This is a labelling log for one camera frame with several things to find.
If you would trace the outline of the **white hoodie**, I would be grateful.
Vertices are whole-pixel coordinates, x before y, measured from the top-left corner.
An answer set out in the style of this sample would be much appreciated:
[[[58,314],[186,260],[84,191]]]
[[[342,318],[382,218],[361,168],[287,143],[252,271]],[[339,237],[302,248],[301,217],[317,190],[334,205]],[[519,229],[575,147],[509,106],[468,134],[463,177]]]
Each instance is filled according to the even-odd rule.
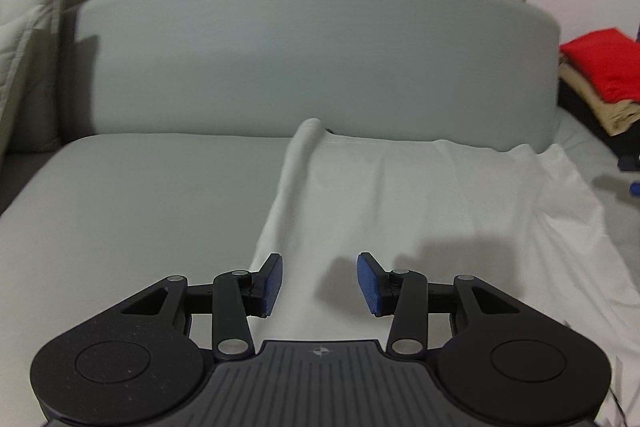
[[[506,153],[448,141],[351,138],[308,119],[284,156],[256,265],[283,260],[256,341],[385,340],[356,261],[449,283],[472,274],[593,340],[613,367],[605,426],[639,421],[639,291],[604,209],[562,147]]]

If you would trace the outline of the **black folded garment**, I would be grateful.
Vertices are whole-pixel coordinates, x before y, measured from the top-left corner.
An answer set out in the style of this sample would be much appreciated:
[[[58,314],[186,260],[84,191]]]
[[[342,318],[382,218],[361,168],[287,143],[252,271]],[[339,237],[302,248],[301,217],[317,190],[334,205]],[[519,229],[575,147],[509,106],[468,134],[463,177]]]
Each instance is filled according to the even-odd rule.
[[[639,170],[639,123],[618,135],[609,135],[589,105],[564,80],[559,81],[558,105],[567,110],[618,158],[620,171]]]

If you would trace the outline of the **tan folded garment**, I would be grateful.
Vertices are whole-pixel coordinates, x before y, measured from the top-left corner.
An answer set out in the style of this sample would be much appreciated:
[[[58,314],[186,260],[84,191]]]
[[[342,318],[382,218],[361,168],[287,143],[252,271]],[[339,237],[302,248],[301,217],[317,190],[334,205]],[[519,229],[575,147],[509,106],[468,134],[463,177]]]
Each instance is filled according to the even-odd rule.
[[[608,136],[622,135],[639,121],[639,103],[623,100],[608,103],[600,98],[593,85],[573,66],[562,62],[558,68],[559,78],[588,107],[591,114]]]

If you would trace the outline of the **red folded garment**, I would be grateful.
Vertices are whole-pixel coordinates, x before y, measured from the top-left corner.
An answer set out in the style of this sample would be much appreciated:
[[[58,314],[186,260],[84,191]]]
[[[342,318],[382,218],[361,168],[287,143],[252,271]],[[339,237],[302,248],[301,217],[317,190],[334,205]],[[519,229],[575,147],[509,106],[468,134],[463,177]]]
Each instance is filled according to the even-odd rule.
[[[606,103],[639,102],[639,43],[617,28],[591,31],[560,52]]]

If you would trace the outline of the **grey sofa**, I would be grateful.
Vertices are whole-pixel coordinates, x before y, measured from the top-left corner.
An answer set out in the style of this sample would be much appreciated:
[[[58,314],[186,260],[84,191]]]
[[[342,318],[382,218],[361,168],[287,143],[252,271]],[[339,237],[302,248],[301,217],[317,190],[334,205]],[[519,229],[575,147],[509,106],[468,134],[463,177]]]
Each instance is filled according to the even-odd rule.
[[[556,106],[559,40],[516,0],[68,12],[68,141],[1,217],[2,424],[604,426],[606,353],[472,274],[427,280],[418,359],[390,357],[387,337],[259,342],[251,327],[254,357],[213,348],[213,281],[262,266],[308,119],[351,138],[557,145],[593,191],[585,132]]]

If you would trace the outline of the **front grey throw pillow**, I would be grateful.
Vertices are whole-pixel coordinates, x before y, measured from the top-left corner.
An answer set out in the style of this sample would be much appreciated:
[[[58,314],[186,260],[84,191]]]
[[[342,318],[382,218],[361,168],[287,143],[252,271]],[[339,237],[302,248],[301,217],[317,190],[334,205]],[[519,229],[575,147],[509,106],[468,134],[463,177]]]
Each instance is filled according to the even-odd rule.
[[[44,12],[44,5],[36,5],[1,25],[1,160],[10,144],[23,98],[34,31]]]

